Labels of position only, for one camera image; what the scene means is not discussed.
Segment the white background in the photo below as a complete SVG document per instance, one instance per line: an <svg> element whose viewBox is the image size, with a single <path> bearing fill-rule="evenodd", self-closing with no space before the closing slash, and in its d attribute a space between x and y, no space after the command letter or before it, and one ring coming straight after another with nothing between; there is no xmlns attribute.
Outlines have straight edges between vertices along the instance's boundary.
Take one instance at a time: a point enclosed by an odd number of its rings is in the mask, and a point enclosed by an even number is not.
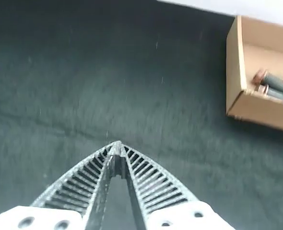
<svg viewBox="0 0 283 230"><path fill-rule="evenodd" d="M283 0L160 0L228 15L283 24Z"/></svg>

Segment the screw hole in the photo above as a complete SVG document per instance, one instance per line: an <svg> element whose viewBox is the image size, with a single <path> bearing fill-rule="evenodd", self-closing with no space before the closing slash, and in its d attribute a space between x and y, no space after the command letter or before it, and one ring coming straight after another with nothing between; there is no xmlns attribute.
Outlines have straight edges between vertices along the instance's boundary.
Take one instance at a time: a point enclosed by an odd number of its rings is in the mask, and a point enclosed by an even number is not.
<svg viewBox="0 0 283 230"><path fill-rule="evenodd" d="M195 212L194 216L200 218L203 217L203 214L201 212Z"/></svg>
<svg viewBox="0 0 283 230"><path fill-rule="evenodd" d="M65 229L68 228L68 226L69 226L69 221L67 221L67 220L62 220L61 222L59 222L59 223L55 226L54 230L65 230Z"/></svg>
<svg viewBox="0 0 283 230"><path fill-rule="evenodd" d="M27 227L29 227L33 221L34 221L34 217L27 217L27 218L24 218L23 220L20 221L20 223L18 224L18 228L20 229L25 229Z"/></svg>
<svg viewBox="0 0 283 230"><path fill-rule="evenodd" d="M172 225L169 221L165 221L163 224L162 224L162 227L169 227L170 225Z"/></svg>

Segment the cardboard box wall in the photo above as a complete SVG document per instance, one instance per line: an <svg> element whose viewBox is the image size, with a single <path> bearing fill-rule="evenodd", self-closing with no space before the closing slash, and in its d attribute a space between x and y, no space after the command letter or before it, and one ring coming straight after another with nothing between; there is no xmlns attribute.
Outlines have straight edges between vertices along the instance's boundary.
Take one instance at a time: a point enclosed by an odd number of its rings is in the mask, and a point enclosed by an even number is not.
<svg viewBox="0 0 283 230"><path fill-rule="evenodd" d="M237 16L226 47L226 114L283 129L283 101L251 83L260 68L283 79L283 26Z"/></svg>

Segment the dark green fabric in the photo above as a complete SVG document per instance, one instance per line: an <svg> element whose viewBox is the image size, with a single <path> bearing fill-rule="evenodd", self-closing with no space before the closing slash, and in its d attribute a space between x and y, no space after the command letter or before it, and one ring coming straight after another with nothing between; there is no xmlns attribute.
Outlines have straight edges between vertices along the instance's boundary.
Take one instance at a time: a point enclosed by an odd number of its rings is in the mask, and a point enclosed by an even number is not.
<svg viewBox="0 0 283 230"><path fill-rule="evenodd" d="M224 115L232 20L154 0L0 1L0 212L122 140L236 229L283 229L283 132ZM104 229L134 229L117 181Z"/></svg>

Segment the gray cylindrical battery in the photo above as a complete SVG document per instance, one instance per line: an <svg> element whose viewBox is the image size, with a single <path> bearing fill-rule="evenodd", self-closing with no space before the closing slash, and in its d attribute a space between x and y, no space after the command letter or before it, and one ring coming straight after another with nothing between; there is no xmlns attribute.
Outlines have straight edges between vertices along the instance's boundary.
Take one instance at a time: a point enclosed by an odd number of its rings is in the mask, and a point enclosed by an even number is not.
<svg viewBox="0 0 283 230"><path fill-rule="evenodd" d="M272 75L265 69L259 69L252 82L256 85L269 85L272 89L283 93L283 80Z"/></svg>
<svg viewBox="0 0 283 230"><path fill-rule="evenodd" d="M283 92L283 80L275 77L271 73L268 73L264 76L262 83L264 85L269 85L272 89Z"/></svg>
<svg viewBox="0 0 283 230"><path fill-rule="evenodd" d="M266 85L266 86L260 85L258 87L258 91L267 95L267 96L271 96L271 97L283 100L283 93L281 93L277 90L271 89L268 85Z"/></svg>

